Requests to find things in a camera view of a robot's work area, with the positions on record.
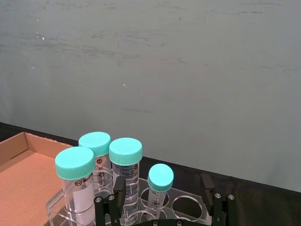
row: screw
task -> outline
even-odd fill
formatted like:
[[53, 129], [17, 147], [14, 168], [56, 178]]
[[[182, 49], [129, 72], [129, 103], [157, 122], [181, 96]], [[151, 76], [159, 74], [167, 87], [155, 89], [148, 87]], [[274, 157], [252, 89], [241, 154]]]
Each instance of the screw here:
[[178, 220], [178, 221], [177, 221], [177, 226], [183, 226], [183, 222], [180, 221], [180, 220]]
[[108, 197], [108, 199], [111, 200], [111, 201], [112, 201], [114, 198], [115, 198], [115, 197], [114, 197], [112, 194]]
[[234, 200], [234, 199], [235, 199], [234, 195], [232, 195], [232, 194], [229, 194], [229, 195], [228, 195], [228, 198], [231, 199], [231, 200]]
[[100, 202], [102, 200], [102, 198], [100, 196], [98, 196], [96, 199], [95, 199], [95, 202]]
[[216, 198], [221, 198], [221, 194], [219, 194], [219, 193], [215, 193], [215, 195], [214, 195]]
[[159, 222], [158, 222], [158, 221], [154, 220], [154, 221], [152, 222], [152, 226], [158, 226], [158, 225], [159, 225]]

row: cardboard box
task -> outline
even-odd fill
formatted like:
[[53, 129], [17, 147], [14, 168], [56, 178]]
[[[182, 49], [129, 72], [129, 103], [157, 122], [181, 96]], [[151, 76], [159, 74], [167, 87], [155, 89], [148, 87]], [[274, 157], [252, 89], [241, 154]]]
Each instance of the cardboard box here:
[[45, 203], [62, 188], [54, 158], [68, 147], [29, 133], [0, 143], [0, 225], [47, 224]]

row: cardboard tray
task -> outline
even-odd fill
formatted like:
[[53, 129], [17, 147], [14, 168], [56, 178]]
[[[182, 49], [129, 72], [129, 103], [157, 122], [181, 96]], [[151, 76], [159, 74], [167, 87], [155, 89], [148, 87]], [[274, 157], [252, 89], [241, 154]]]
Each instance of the cardboard tray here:
[[29, 133], [0, 142], [1, 225], [48, 223], [45, 203], [62, 188], [54, 158], [68, 147]]

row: teal screw cap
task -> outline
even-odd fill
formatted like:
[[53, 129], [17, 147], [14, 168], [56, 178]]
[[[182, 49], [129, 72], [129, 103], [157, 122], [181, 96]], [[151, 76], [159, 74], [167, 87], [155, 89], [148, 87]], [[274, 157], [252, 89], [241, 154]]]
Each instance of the teal screw cap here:
[[149, 171], [147, 182], [155, 192], [167, 192], [174, 181], [173, 170], [165, 164], [153, 165]]
[[88, 147], [94, 152], [94, 157], [101, 157], [109, 153], [111, 137], [104, 132], [92, 132], [79, 139], [79, 146]]
[[94, 153], [87, 147], [69, 147], [55, 157], [56, 174], [64, 180], [84, 178], [94, 168]]
[[131, 166], [142, 159], [142, 144], [134, 138], [119, 138], [110, 144], [111, 162], [119, 166]]

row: table surface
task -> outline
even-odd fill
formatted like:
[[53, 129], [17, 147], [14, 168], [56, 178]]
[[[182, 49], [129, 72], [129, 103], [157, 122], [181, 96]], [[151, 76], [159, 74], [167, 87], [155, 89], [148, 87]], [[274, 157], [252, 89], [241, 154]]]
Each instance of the table surface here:
[[[76, 140], [0, 122], [0, 141], [20, 132], [29, 132], [62, 143], [78, 145]], [[140, 177], [146, 179], [151, 166], [159, 162], [168, 164], [174, 170], [173, 187], [189, 193], [200, 194], [200, 175], [204, 172], [208, 173], [216, 191], [222, 195], [231, 193], [237, 198], [240, 226], [301, 226], [301, 193], [299, 192], [146, 157], [141, 161]]]

